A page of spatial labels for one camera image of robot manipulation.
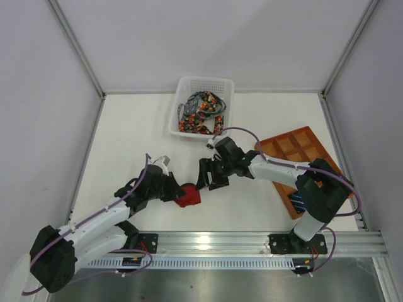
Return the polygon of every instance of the white wall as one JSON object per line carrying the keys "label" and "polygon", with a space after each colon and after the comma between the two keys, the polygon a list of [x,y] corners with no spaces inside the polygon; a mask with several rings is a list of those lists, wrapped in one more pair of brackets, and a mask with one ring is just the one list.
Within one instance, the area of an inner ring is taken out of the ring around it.
{"label": "white wall", "polygon": [[106,92],[174,91],[192,74],[321,90],[368,0],[59,3]]}
{"label": "white wall", "polygon": [[329,102],[364,198],[403,281],[403,1],[382,1]]}
{"label": "white wall", "polygon": [[44,0],[0,9],[0,287],[67,216],[99,99]]}

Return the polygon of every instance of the white plastic basket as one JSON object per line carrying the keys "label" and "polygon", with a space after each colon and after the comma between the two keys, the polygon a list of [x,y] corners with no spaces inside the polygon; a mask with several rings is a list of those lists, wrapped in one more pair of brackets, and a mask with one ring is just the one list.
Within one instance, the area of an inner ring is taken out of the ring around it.
{"label": "white plastic basket", "polygon": [[[220,77],[182,77],[179,80],[171,117],[169,119],[169,132],[173,135],[179,135],[181,137],[202,138],[205,140],[213,137],[213,135],[179,132],[178,106],[181,103],[186,104],[188,98],[193,93],[198,91],[210,91],[224,100],[224,103],[227,105],[225,111],[223,112],[224,128],[230,127],[232,125],[234,86],[234,82],[230,79],[223,79]],[[206,125],[210,131],[213,131],[214,121],[215,119],[206,120],[203,124]]]}

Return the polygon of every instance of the wooden tray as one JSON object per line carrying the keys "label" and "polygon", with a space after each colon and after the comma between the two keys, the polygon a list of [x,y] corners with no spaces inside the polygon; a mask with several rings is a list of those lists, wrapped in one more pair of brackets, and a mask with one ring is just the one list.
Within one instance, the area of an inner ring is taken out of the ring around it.
{"label": "wooden tray", "polygon": [[[324,159],[338,174],[342,174],[309,126],[262,140],[261,145],[265,154],[277,159],[292,160],[294,162],[313,162],[317,158]],[[259,150],[257,143],[254,149]],[[293,219],[300,218],[304,213],[297,213],[288,198],[289,194],[295,193],[297,190],[277,182],[273,183],[291,217]]]}

